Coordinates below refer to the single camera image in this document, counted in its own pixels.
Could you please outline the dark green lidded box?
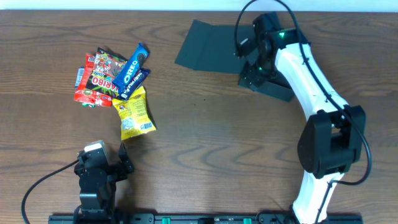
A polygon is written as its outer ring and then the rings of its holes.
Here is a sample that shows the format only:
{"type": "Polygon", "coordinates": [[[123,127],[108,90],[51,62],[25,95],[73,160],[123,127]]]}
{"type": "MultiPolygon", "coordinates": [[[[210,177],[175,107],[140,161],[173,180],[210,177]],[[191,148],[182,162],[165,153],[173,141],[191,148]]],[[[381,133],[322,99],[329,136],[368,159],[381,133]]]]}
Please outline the dark green lidded box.
{"type": "MultiPolygon", "coordinates": [[[[303,34],[298,34],[294,28],[283,29],[282,26],[280,30],[271,32],[268,37],[275,49],[274,65],[278,50],[286,48],[289,44],[297,42],[307,44],[308,42],[306,37],[303,34]]],[[[175,63],[193,70],[239,75],[245,64],[244,57],[239,53],[240,43],[253,38],[253,25],[235,28],[235,26],[216,26],[194,20],[175,63]]],[[[258,89],[248,88],[240,81],[240,77],[238,84],[252,91],[290,101],[294,96],[294,91],[276,65],[275,69],[277,80],[266,82],[258,89]]]]}

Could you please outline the dark blue Dairy Milk bar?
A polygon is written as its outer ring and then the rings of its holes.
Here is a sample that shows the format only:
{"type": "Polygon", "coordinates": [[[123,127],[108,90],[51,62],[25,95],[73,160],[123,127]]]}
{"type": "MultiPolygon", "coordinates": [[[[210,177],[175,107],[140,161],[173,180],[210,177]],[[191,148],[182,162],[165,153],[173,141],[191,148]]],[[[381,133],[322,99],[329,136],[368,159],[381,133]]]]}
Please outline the dark blue Dairy Milk bar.
{"type": "Polygon", "coordinates": [[[149,69],[140,69],[133,76],[127,87],[118,96],[118,99],[123,101],[128,100],[131,97],[131,95],[142,85],[142,83],[148,77],[149,74],[150,74],[149,69]]]}

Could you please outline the red candy bag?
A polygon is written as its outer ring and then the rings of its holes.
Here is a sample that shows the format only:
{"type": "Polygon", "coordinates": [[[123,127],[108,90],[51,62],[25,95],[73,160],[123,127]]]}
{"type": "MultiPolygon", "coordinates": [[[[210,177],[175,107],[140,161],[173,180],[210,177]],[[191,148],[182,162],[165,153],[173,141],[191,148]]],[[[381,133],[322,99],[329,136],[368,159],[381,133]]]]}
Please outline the red candy bag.
{"type": "Polygon", "coordinates": [[[74,100],[83,104],[111,107],[112,102],[110,96],[98,91],[94,91],[87,87],[89,77],[93,71],[94,59],[95,57],[90,54],[85,55],[85,66],[83,68],[84,72],[82,73],[80,83],[75,90],[74,100]]]}

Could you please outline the black Haribo candy bag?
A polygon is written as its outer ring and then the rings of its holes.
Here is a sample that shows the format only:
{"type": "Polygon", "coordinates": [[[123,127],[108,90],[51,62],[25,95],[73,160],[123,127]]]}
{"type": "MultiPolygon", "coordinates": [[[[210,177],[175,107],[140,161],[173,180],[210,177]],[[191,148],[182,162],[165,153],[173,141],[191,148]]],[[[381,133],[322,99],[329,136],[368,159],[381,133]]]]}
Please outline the black Haribo candy bag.
{"type": "Polygon", "coordinates": [[[126,63],[127,59],[124,57],[98,47],[86,88],[116,98],[119,96],[119,88],[113,84],[113,80],[126,63]]]}

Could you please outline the blue Oreo cookie pack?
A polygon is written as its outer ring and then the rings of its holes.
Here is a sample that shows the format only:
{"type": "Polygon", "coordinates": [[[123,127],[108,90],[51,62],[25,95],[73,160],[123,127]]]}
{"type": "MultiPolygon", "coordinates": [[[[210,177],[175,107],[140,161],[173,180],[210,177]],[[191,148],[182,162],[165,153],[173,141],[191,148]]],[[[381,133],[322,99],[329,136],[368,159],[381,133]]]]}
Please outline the blue Oreo cookie pack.
{"type": "Polygon", "coordinates": [[[133,76],[147,60],[149,54],[150,52],[147,47],[142,43],[138,43],[135,52],[131,55],[124,68],[113,80],[113,85],[118,88],[119,94],[121,94],[126,89],[133,76]]]}

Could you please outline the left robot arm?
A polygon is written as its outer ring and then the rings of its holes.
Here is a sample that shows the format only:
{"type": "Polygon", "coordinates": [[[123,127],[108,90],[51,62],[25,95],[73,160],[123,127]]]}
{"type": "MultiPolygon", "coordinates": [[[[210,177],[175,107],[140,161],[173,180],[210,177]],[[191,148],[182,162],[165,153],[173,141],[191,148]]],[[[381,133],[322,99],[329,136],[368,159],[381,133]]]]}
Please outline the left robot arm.
{"type": "Polygon", "coordinates": [[[124,143],[118,161],[109,163],[109,153],[102,140],[85,146],[74,167],[79,177],[80,202],[73,214],[73,223],[120,223],[123,220],[115,207],[116,182],[126,180],[134,172],[124,143]]]}

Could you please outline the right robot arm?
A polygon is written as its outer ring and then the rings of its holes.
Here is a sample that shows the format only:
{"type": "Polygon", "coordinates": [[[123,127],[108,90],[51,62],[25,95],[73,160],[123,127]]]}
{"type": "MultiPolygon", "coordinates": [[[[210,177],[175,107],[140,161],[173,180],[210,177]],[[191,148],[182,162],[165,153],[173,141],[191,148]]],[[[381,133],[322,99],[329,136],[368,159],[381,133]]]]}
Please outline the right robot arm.
{"type": "Polygon", "coordinates": [[[298,197],[286,215],[268,215],[284,223],[361,223],[359,215],[328,215],[335,187],[361,155],[366,115],[350,106],[314,60],[310,43],[296,28],[284,29],[277,14],[253,20],[254,37],[238,44],[245,59],[239,84],[289,101],[296,97],[306,124],[297,144],[303,179],[298,197]]]}

